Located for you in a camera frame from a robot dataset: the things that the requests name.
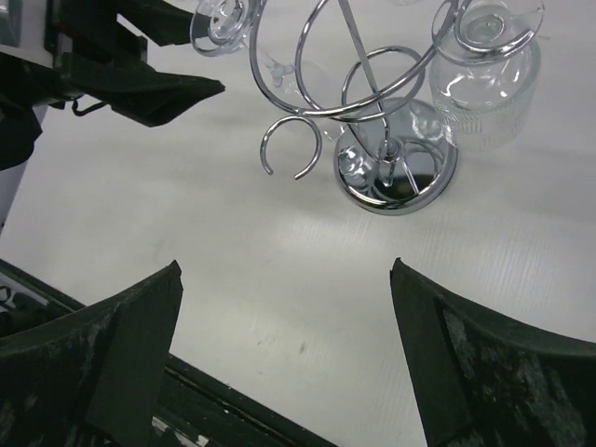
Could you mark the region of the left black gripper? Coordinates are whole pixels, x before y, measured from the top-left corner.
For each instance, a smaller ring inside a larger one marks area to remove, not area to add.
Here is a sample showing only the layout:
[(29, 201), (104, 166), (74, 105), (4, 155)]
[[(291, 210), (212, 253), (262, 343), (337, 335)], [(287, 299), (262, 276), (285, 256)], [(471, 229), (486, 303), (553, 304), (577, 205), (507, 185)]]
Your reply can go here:
[[(193, 14), (166, 1), (48, 1), (45, 48), (58, 50), (61, 35), (76, 53), (95, 61), (145, 61), (147, 42), (160, 47), (190, 42)], [(159, 72), (148, 65), (116, 67), (67, 53), (61, 79), (148, 128), (164, 126), (224, 92), (216, 79)]]

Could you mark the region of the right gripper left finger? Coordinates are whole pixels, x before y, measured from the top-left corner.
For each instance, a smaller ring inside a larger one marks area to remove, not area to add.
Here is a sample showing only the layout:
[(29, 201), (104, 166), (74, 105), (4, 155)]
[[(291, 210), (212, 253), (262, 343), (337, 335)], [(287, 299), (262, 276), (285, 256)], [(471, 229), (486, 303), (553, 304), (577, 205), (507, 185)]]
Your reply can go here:
[(148, 445), (182, 297), (177, 263), (93, 305), (2, 263), (2, 444)]

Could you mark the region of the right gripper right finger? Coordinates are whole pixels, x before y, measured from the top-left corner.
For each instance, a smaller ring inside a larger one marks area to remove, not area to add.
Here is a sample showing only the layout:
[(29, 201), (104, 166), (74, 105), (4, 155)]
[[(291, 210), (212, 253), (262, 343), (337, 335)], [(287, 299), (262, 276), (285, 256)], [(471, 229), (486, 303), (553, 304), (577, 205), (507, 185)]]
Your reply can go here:
[(472, 302), (402, 260), (390, 288), (427, 445), (594, 445), (594, 343)]

